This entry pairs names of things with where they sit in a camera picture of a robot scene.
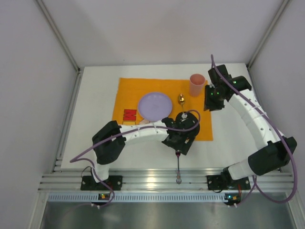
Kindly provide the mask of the pink plastic cup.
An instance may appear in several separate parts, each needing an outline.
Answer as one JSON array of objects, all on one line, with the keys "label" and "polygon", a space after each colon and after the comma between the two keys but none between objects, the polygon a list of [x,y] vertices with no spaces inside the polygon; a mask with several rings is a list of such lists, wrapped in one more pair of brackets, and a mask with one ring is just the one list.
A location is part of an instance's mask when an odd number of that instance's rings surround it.
[{"label": "pink plastic cup", "polygon": [[190,76],[189,81],[189,94],[192,97],[197,97],[200,95],[203,86],[205,84],[205,77],[201,74],[193,74]]}]

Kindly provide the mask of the gold spoon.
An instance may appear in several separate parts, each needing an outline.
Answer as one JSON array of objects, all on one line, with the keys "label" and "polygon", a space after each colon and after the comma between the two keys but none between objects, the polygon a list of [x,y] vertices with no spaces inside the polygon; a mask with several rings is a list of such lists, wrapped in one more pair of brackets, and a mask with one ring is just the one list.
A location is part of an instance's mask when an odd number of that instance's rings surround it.
[{"label": "gold spoon", "polygon": [[183,111],[183,114],[184,114],[185,113],[185,110],[184,110],[185,97],[184,97],[183,94],[178,95],[178,104],[182,107],[182,111]]}]

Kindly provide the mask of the iridescent purple fork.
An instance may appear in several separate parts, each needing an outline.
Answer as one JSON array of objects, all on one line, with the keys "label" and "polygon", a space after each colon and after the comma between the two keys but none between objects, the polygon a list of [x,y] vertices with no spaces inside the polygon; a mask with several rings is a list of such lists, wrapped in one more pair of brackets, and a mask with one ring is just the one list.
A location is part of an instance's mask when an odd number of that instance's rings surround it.
[{"label": "iridescent purple fork", "polygon": [[181,152],[180,152],[179,150],[177,150],[177,151],[175,152],[175,154],[176,154],[176,157],[177,157],[177,175],[176,175],[176,183],[179,185],[179,184],[181,184],[181,182],[182,182],[181,173],[180,173],[180,160],[179,160],[180,155],[181,155]]}]

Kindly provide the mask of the lavender plastic plate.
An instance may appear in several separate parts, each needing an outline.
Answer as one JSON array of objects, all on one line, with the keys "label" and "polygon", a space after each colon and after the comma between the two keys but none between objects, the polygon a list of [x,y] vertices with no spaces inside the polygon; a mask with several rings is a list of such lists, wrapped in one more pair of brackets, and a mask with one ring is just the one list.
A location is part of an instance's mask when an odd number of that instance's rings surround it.
[{"label": "lavender plastic plate", "polygon": [[137,110],[143,119],[156,122],[170,115],[173,104],[169,96],[161,92],[144,95],[138,102]]}]

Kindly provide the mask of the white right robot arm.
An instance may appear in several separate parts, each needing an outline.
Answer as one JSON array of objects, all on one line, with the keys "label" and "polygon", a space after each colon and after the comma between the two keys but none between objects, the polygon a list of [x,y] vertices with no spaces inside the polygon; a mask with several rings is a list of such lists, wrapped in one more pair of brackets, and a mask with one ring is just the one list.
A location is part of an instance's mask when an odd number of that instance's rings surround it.
[{"label": "white right robot arm", "polygon": [[293,153],[297,142],[270,125],[247,79],[233,78],[224,64],[211,68],[208,74],[212,84],[205,86],[204,110],[222,110],[227,101],[245,123],[257,148],[248,158],[224,168],[222,179],[231,185],[245,177],[261,176],[286,166],[290,162],[287,150]]}]

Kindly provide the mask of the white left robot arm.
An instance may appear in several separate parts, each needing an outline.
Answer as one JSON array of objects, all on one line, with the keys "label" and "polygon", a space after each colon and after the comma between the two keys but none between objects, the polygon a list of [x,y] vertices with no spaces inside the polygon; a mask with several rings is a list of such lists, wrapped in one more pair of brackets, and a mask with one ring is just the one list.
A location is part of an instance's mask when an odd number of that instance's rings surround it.
[{"label": "white left robot arm", "polygon": [[190,112],[181,112],[176,119],[167,117],[141,125],[119,125],[117,121],[110,121],[92,137],[97,157],[92,176],[97,183],[107,180],[110,164],[128,145],[158,141],[186,155],[199,132],[200,118]]}]

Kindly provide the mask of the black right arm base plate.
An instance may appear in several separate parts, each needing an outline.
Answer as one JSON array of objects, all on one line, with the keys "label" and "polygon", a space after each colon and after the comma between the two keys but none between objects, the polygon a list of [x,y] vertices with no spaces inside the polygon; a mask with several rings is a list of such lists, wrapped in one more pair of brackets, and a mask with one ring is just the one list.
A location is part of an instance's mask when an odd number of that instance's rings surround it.
[{"label": "black right arm base plate", "polygon": [[241,188],[241,190],[251,189],[249,178],[247,177],[239,180],[225,180],[221,175],[208,175],[206,178],[208,190],[215,192],[223,190],[239,190],[239,188]]}]

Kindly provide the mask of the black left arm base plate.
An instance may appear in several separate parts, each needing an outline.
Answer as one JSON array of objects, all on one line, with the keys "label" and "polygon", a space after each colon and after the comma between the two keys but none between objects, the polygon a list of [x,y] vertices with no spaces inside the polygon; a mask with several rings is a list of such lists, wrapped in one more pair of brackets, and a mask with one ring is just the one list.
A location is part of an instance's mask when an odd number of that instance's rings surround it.
[{"label": "black left arm base plate", "polygon": [[[114,191],[120,191],[122,188],[122,176],[109,176],[109,178],[103,181],[107,186],[109,186]],[[104,191],[109,190],[101,182],[95,182],[93,176],[83,176],[81,180],[82,191]]]}]

